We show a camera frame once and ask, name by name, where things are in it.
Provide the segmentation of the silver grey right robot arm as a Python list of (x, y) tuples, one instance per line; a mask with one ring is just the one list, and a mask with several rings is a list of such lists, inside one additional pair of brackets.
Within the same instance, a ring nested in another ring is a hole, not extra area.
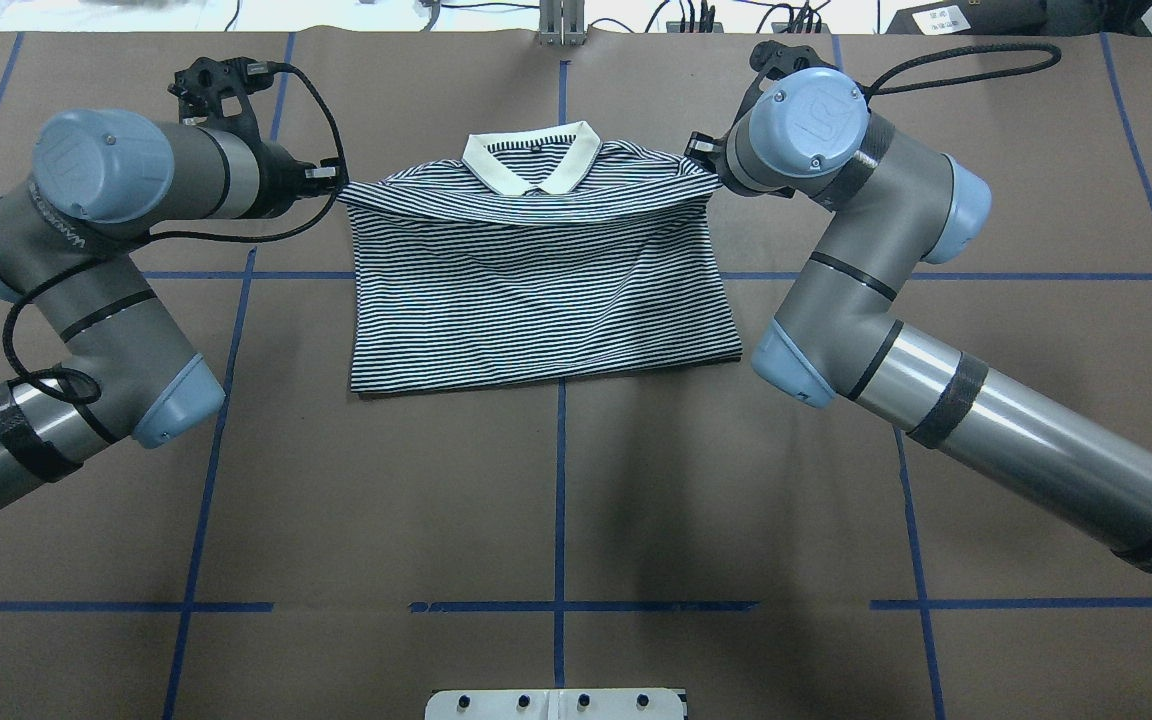
[(832, 65), (764, 69), (694, 135), (737, 194), (827, 211), (751, 356), (888, 420), (1152, 579), (1152, 185), (1114, 78), (943, 88), (886, 118)]

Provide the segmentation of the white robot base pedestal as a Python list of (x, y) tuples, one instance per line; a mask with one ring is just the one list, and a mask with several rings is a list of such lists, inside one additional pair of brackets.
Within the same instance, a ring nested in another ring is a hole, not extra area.
[(461, 689), (431, 694), (425, 719), (687, 719), (685, 691), (664, 687)]

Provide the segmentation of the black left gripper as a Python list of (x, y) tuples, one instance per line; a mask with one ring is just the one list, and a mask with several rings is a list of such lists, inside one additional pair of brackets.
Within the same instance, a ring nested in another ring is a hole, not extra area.
[(346, 160), (296, 161), (291, 170), (291, 191), (297, 199), (339, 194), (348, 181)]

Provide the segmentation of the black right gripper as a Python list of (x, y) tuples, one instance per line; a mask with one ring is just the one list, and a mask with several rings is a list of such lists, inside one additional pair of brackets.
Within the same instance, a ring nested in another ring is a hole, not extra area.
[(689, 141), (685, 142), (685, 158), (703, 167), (705, 170), (717, 174), (718, 177), (726, 176), (726, 141), (727, 138), (714, 137), (707, 132), (694, 131)]

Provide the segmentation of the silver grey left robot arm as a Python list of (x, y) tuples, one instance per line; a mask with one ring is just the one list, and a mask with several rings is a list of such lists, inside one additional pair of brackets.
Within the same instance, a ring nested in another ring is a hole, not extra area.
[(221, 382), (132, 263), (156, 223), (264, 219), (338, 191), (342, 152), (293, 159), (217, 120), (61, 111), (0, 197), (0, 510), (124, 438), (156, 448), (223, 406)]

